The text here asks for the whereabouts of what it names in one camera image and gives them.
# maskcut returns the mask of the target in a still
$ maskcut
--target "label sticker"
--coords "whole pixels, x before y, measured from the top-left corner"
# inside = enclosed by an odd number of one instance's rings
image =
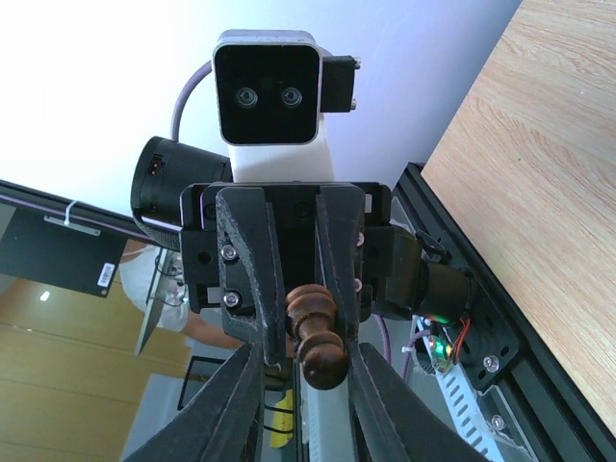
[[[111,263],[106,263],[103,265],[103,270],[100,272],[100,277],[98,278],[98,285],[100,287],[109,287],[112,282],[112,276],[114,275],[115,269],[116,265]]]

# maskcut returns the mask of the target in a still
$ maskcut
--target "red wire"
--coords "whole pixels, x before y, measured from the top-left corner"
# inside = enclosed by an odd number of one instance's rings
[[[469,328],[471,327],[471,320],[468,320],[466,322],[464,322],[464,320],[461,320],[461,321],[464,327],[462,328],[462,332],[460,332],[460,335],[458,336],[453,346],[456,364],[460,360],[460,351],[462,349],[462,344],[464,343],[464,339],[466,338],[466,335],[469,333]]]

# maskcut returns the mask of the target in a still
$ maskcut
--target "camera lens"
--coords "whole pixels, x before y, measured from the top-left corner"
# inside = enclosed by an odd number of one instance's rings
[[[301,91],[299,91],[298,89],[294,89],[293,87],[285,89],[282,92],[282,104],[284,104],[288,108],[294,108],[295,106],[299,106],[299,103],[301,103],[301,99]]]
[[[248,87],[244,87],[243,89],[239,89],[235,95],[235,99],[237,103],[242,108],[251,108],[257,101],[259,100],[259,96],[253,89],[249,89]]]

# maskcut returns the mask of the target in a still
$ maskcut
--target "yellow object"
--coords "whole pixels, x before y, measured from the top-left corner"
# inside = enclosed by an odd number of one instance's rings
[[[287,394],[274,406],[278,409],[293,411],[293,390],[287,390]],[[271,427],[280,431],[293,430],[293,414],[286,412],[274,412]],[[269,438],[270,448],[282,448],[293,438],[293,433],[271,433]]]

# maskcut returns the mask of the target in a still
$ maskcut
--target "white ceiling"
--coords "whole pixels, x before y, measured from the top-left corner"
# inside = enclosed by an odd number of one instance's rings
[[[337,176],[392,186],[425,161],[519,0],[34,0],[0,15],[0,178],[123,214],[142,146],[230,28],[303,29],[362,59],[357,110],[329,115]],[[182,141],[218,153],[212,81]]]

